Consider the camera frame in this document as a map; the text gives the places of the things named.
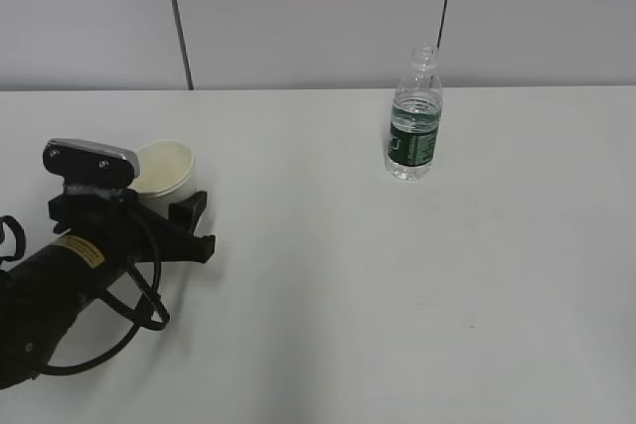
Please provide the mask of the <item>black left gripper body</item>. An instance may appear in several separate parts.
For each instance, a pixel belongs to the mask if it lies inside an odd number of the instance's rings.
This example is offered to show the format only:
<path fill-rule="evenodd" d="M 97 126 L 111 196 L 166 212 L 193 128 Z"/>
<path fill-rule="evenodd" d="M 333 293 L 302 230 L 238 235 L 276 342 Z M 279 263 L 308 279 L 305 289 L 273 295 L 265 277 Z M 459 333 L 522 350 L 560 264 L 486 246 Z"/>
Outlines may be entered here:
<path fill-rule="evenodd" d="M 149 209 L 132 190 L 64 189 L 49 201 L 59 237 L 48 245 L 56 265 L 124 262 L 207 262 L 215 252 L 212 235 L 190 234 Z"/>

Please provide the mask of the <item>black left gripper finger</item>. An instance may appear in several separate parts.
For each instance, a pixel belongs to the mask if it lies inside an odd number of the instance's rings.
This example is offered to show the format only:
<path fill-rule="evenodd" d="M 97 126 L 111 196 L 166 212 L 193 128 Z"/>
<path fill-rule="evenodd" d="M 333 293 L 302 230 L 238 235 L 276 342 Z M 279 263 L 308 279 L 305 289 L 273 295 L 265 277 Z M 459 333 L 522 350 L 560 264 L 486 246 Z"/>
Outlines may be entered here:
<path fill-rule="evenodd" d="M 170 204 L 168 219 L 183 230 L 194 234 L 207 204 L 208 193 L 197 191 L 182 201 Z"/>

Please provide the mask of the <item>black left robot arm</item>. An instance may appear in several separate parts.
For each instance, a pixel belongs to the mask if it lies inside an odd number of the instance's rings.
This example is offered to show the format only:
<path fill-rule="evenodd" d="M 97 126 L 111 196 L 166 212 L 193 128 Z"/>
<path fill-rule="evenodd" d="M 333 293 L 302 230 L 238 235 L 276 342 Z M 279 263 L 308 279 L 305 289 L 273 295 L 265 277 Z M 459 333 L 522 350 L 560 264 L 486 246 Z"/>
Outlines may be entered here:
<path fill-rule="evenodd" d="M 11 216 L 14 267 L 1 273 L 1 386 L 39 375 L 70 376 L 94 369 L 120 353 L 142 330 L 162 331 L 170 314 L 159 293 L 166 262 L 207 262 L 212 235 L 195 229 L 207 208 L 204 191 L 170 205 L 162 216 L 136 193 L 119 197 L 61 194 L 50 201 L 57 238 L 24 255 L 24 230 Z M 106 352 L 85 362 L 55 366 L 50 360 L 79 314 L 100 301 L 130 322 L 129 331 Z"/>

